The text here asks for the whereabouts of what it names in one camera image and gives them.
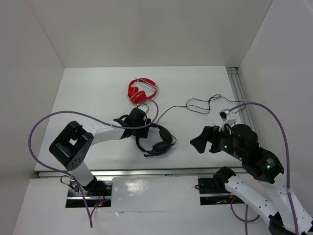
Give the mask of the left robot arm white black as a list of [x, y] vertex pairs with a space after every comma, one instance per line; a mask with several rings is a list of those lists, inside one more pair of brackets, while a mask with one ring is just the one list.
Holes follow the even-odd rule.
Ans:
[[93, 126], [86, 131], [76, 121], [70, 122], [49, 147], [50, 153], [66, 168], [79, 183], [79, 190], [85, 195], [92, 195], [102, 187], [96, 177], [84, 163], [91, 146], [105, 141], [121, 140], [140, 132], [137, 128], [149, 121], [146, 120], [148, 107], [141, 105], [132, 109], [129, 115], [114, 119], [108, 126]]

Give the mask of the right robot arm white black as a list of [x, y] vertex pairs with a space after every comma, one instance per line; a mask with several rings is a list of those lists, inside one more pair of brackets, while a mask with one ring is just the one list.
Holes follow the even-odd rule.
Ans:
[[219, 192], [228, 191], [239, 197], [268, 225], [272, 235], [305, 235], [313, 230], [310, 216], [293, 191], [287, 188], [287, 173], [275, 154], [259, 146], [257, 134], [245, 124], [230, 127], [206, 126], [190, 141], [199, 153], [211, 143], [210, 153], [225, 152], [239, 160], [270, 196], [266, 199], [246, 185], [229, 167], [222, 167], [213, 176]]

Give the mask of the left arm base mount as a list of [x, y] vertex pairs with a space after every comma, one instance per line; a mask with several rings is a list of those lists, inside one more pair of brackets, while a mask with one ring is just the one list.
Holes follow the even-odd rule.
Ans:
[[68, 176], [61, 176], [60, 182], [68, 187], [66, 208], [84, 208], [85, 203], [83, 195], [85, 197], [88, 208], [108, 208], [112, 204], [112, 186], [113, 178], [100, 177], [98, 180], [98, 186], [92, 191], [87, 191], [81, 187], [83, 194], [80, 192], [76, 182]]

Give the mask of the black headset with microphone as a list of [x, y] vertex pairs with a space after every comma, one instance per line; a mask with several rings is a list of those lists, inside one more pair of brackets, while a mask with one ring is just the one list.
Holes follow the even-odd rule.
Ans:
[[155, 143], [151, 150], [146, 150], [140, 145], [139, 142], [140, 138], [143, 136], [137, 135], [135, 137], [135, 143], [137, 148], [144, 153], [144, 157], [158, 157], [164, 155], [172, 148], [173, 145], [176, 144], [177, 138], [174, 137], [167, 128], [156, 123], [152, 123], [148, 129], [149, 128], [157, 128], [162, 141]]

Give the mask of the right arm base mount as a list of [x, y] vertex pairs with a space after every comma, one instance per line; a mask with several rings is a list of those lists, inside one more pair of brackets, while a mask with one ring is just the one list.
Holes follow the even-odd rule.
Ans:
[[243, 204], [243, 201], [234, 194], [215, 186], [213, 178], [199, 178], [194, 188], [199, 191], [202, 206]]

